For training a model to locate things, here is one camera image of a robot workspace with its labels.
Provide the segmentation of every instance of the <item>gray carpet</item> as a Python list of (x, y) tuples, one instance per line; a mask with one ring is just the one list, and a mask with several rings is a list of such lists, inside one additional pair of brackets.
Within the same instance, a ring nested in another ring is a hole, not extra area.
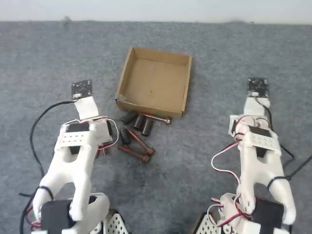
[[(212, 155), (232, 142), (230, 114), (240, 114), (246, 79), (269, 78), (274, 129), (297, 154), (286, 173), (311, 153), (312, 27), (239, 22), (1, 22), (0, 23), (0, 233), (16, 234), (39, 170), (29, 146), (36, 117), (49, 105), (70, 99), (71, 82), (92, 79), (102, 115), (120, 118), (115, 92), (131, 46), (192, 55), (186, 114), (171, 126), (156, 123), (148, 138), (157, 154), (149, 165), (119, 152), (95, 161), (93, 191), (108, 195), (134, 234), (185, 234), (210, 205), (210, 198), (235, 192), (236, 181), (210, 167)], [(77, 118), (73, 105), (52, 110), (35, 131), (45, 170), (60, 125)], [(216, 162), (239, 173), (238, 150)], [(283, 161), (289, 159), (285, 153)], [(312, 163), (293, 180), (295, 234), (311, 233)], [(257, 187), (265, 194), (263, 187)], [(66, 186), (59, 197), (70, 197)]]

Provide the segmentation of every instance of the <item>wire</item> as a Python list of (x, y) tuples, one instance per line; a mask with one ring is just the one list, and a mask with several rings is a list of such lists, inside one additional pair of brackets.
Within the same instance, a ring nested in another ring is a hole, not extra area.
[(217, 153), (216, 155), (214, 155), (213, 158), (211, 159), (211, 166), (212, 166), (213, 169), (215, 169), (215, 170), (218, 171), (218, 172), (227, 172), (227, 173), (232, 174), (232, 175), (236, 178), (236, 180), (237, 180), (237, 182), (238, 182), (239, 185), (240, 185), (240, 181), (239, 181), (238, 176), (237, 176), (234, 172), (232, 172), (232, 171), (230, 171), (230, 170), (223, 170), (223, 169), (219, 169), (219, 168), (215, 167), (215, 166), (214, 166), (214, 159), (215, 159), (217, 156), (219, 156), (220, 154), (222, 154), (222, 153), (228, 151), (230, 148), (232, 148), (232, 147), (238, 145), (240, 141), (241, 141), (241, 140), (237, 140), (237, 141), (231, 143), (230, 145), (228, 145), (227, 147), (225, 147), (223, 150), (221, 150), (219, 153)]
[(242, 216), (244, 216), (246, 219), (250, 219), (250, 215), (242, 212), (242, 210), (238, 207), (238, 204), (237, 204), (237, 200), (241, 197), (241, 193), (237, 194), (236, 197), (234, 198), (233, 200), (233, 203), (238, 211), (238, 213), (240, 213)]
[(243, 134), (243, 133), (241, 133), (241, 132), (236, 133), (236, 134), (234, 135), (234, 139), (235, 139), (235, 140), (240, 140), (240, 139), (237, 138), (237, 136), (244, 136), (244, 135), (245, 135), (245, 134)]
[(236, 219), (237, 217), (240, 217), (240, 216), (242, 216), (240, 213), (234, 214), (232, 217), (225, 220), (223, 223), (218, 224), (218, 227), (223, 227), (224, 225), (228, 224), (229, 222), (232, 222), (234, 219)]
[(20, 220), (19, 220), (19, 234), (24, 234), (24, 221), (25, 221), (25, 216), (27, 215), (28, 209), (31, 205), (32, 200), (35, 197), (35, 194), (37, 192), (38, 188), (36, 188), (36, 190), (33, 192), (33, 194), (31, 195), (31, 197), (29, 198), (29, 201), (27, 202), (21, 216), (20, 216)]
[(31, 197), (31, 194), (19, 193), (19, 195), (23, 197)]
[(252, 118), (252, 120), (253, 120), (253, 126), (255, 127), (256, 126), (256, 122), (255, 122), (255, 119), (252, 117), (252, 116), (242, 116), (241, 118), (239, 118), (238, 119), (238, 121), (236, 122), (236, 126), (235, 126), (235, 133), (236, 133), (236, 128), (237, 128), (237, 126), (238, 126), (238, 123), (243, 119), (243, 118), (245, 118), (245, 117), (250, 117), (250, 118)]
[(270, 124), (270, 122), (266, 118), (258, 117), (255, 120), (258, 120), (258, 119), (262, 119), (262, 120), (266, 121), (268, 123), (268, 125), (269, 125), (269, 128), (271, 128), (271, 124)]
[(34, 155), (34, 158), (39, 166), (39, 169), (40, 169), (40, 173), (41, 173), (41, 178), (44, 177), (44, 170), (43, 170), (43, 167), (42, 167), (42, 164), (37, 156), (37, 153), (35, 151), (35, 147), (34, 147), (34, 142), (33, 142), (33, 137), (34, 137), (34, 130), (35, 130), (35, 127), (36, 125), (38, 124), (38, 122), (40, 121), (40, 119), (51, 109), (53, 109), (54, 107), (57, 107), (57, 106), (60, 106), (60, 105), (65, 105), (65, 104), (70, 104), (70, 103), (74, 103), (74, 101), (61, 101), (61, 102), (58, 102), (56, 104), (53, 104), (51, 106), (49, 106), (34, 122), (33, 126), (31, 127), (31, 130), (30, 130), (30, 135), (29, 135), (29, 141), (30, 141), (30, 147), (31, 147), (31, 150), (32, 150), (32, 153)]
[(212, 224), (214, 224), (215, 226), (217, 226), (217, 224), (215, 223), (215, 221), (214, 221), (213, 219), (210, 219), (210, 216), (209, 216), (209, 214), (210, 214), (210, 209), (211, 209), (212, 207), (220, 207), (220, 208), (222, 208), (223, 205), (222, 205), (222, 204), (213, 204), (213, 205), (211, 205), (211, 206), (207, 209), (207, 216), (208, 216), (210, 222), (211, 222)]
[(307, 165), (311, 161), (311, 159), (312, 155), (310, 155), (310, 157), (308, 157), (296, 170), (286, 176), (288, 178), (287, 180), (291, 180), (305, 165)]
[(211, 201), (221, 204), (221, 201), (219, 199), (214, 198), (214, 197), (211, 198)]
[(117, 124), (116, 124), (116, 122), (113, 119), (100, 116), (100, 117), (96, 117), (94, 119), (88, 119), (87, 121), (91, 121), (91, 120), (92, 121), (98, 121), (98, 120), (108, 120), (108, 121), (111, 121), (111, 122), (113, 122), (113, 124), (114, 124), (114, 126), (116, 128), (116, 132), (117, 132), (117, 138), (116, 138), (116, 140), (113, 143), (109, 143), (109, 144), (105, 145), (104, 147), (99, 147), (98, 149), (100, 149), (100, 150), (106, 149), (108, 147), (111, 147), (111, 146), (115, 145), (118, 142), (118, 140), (119, 140), (119, 131), (118, 131)]
[[(272, 123), (272, 113), (271, 113), (270, 109), (269, 109), (266, 105), (260, 103), (257, 97), (254, 97), (254, 99), (255, 99), (256, 102), (258, 102), (261, 106), (263, 106), (263, 108), (268, 112), (268, 114), (269, 114), (269, 120), (270, 120), (270, 126), (271, 126), (272, 131), (274, 132), (273, 123)], [(292, 158), (296, 158), (295, 155), (294, 155), (292, 152), (290, 152), (285, 146), (283, 146), (282, 144), (280, 144), (280, 146), (281, 146), (281, 148), (282, 148), (286, 153), (288, 153)]]

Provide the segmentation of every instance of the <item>perforated metal plate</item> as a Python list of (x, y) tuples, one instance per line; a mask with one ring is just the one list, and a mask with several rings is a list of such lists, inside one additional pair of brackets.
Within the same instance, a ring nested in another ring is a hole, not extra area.
[(219, 228), (214, 225), (210, 219), (208, 218), (207, 214), (204, 216), (196, 231), (196, 234), (222, 234), (221, 229), (223, 229), (224, 234), (237, 234), (236, 230), (234, 230), (234, 228), (232, 228), (230, 225), (226, 224), (222, 228)]
[(114, 214), (109, 220), (107, 225), (107, 234), (128, 234), (120, 214)]

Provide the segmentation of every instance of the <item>dark cylinder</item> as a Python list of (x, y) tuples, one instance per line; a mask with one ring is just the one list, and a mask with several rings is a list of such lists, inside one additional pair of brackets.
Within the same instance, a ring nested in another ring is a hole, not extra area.
[(120, 138), (123, 145), (129, 145), (130, 144), (130, 136), (128, 129), (122, 128), (120, 130)]
[(133, 127), (137, 130), (141, 130), (142, 129), (142, 125), (145, 121), (145, 116), (144, 115), (138, 115), (138, 117), (136, 118), (136, 122), (133, 125)]
[(137, 117), (137, 112), (130, 111), (128, 114), (126, 114), (124, 117), (121, 118), (121, 122), (124, 124), (130, 123), (132, 120), (134, 120)]
[(146, 118), (146, 121), (144, 123), (141, 134), (143, 136), (148, 137), (151, 133), (152, 128), (153, 128), (153, 124), (154, 124), (154, 121), (152, 119)]

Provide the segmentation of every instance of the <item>copper bolt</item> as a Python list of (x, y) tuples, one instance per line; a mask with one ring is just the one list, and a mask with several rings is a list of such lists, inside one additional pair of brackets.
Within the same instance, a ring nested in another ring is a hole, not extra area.
[(146, 151), (146, 153), (152, 156), (155, 153), (155, 149), (146, 144), (141, 138), (137, 136), (133, 131), (129, 130), (130, 135), (140, 144), (140, 146)]
[(144, 163), (148, 163), (150, 161), (150, 157), (148, 155), (142, 155), (138, 152), (136, 152), (135, 150), (129, 148), (128, 146), (124, 146), (124, 145), (119, 145), (118, 146), (119, 150), (122, 150), (123, 152), (129, 153), (139, 159), (141, 159), (142, 162)]
[(154, 120), (158, 120), (158, 121), (162, 121), (162, 122), (164, 122), (167, 125), (171, 124), (171, 118), (170, 117), (153, 116), (153, 115), (150, 115), (148, 113), (141, 113), (141, 114), (146, 116), (146, 117), (148, 117), (148, 118), (151, 118), (151, 119), (154, 119)]

